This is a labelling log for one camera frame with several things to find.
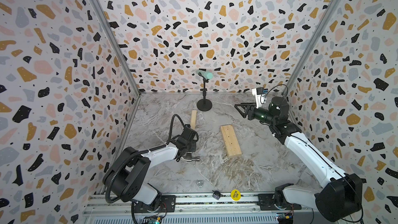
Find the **wooden handle claw hammer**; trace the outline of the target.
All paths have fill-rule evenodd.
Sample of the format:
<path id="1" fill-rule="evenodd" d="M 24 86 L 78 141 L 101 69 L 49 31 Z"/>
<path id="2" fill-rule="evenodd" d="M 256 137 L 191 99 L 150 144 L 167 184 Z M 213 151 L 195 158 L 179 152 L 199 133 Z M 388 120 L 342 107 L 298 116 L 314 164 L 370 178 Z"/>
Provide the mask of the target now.
<path id="1" fill-rule="evenodd" d="M 195 130 L 195 125 L 196 125 L 196 120 L 197 120 L 197 110 L 193 110 L 191 113 L 191 128 Z M 185 162 L 196 162 L 200 161 L 200 157 L 195 157 L 192 155 L 192 152 L 187 152 L 185 156 L 182 157 L 182 160 Z"/>

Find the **wooden block with nails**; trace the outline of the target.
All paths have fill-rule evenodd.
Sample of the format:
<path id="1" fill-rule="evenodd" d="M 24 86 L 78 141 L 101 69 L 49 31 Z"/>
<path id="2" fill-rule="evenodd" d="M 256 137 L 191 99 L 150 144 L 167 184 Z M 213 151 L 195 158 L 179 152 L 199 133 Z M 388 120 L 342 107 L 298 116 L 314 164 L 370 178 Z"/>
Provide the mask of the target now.
<path id="1" fill-rule="evenodd" d="M 232 125 L 221 126 L 222 137 L 226 146 L 227 157 L 233 158 L 242 155 L 238 139 Z"/>

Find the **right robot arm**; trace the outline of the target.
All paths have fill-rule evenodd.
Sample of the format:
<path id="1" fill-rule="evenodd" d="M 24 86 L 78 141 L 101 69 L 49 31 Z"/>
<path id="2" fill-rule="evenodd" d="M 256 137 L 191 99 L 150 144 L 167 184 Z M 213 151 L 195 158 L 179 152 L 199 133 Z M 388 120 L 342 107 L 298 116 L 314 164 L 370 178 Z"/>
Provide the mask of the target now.
<path id="1" fill-rule="evenodd" d="M 277 209 L 306 206 L 317 210 L 329 222 L 346 220 L 356 212 L 364 212 L 361 178 L 346 173 L 328 160 L 288 119 L 290 106 L 286 99 L 273 97 L 267 109 L 257 107 L 255 103 L 241 103 L 234 107 L 243 118 L 267 125 L 273 136 L 295 153 L 320 183 L 322 189 L 318 191 L 292 183 L 276 187 L 273 204 Z"/>

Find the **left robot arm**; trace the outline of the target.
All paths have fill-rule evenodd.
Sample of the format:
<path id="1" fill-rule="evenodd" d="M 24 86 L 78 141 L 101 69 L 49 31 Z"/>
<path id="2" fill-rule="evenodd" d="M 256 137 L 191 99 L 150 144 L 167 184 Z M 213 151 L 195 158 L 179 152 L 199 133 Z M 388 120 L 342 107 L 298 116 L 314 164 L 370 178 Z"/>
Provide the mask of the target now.
<path id="1" fill-rule="evenodd" d="M 187 124 L 182 134 L 167 144 L 142 151 L 132 147 L 124 149 L 103 178 L 105 201 L 108 204 L 119 200 L 140 202 L 150 211 L 157 211 L 162 193 L 144 182 L 148 170 L 164 162 L 179 162 L 187 153 L 196 151 L 198 140 L 198 133 Z"/>

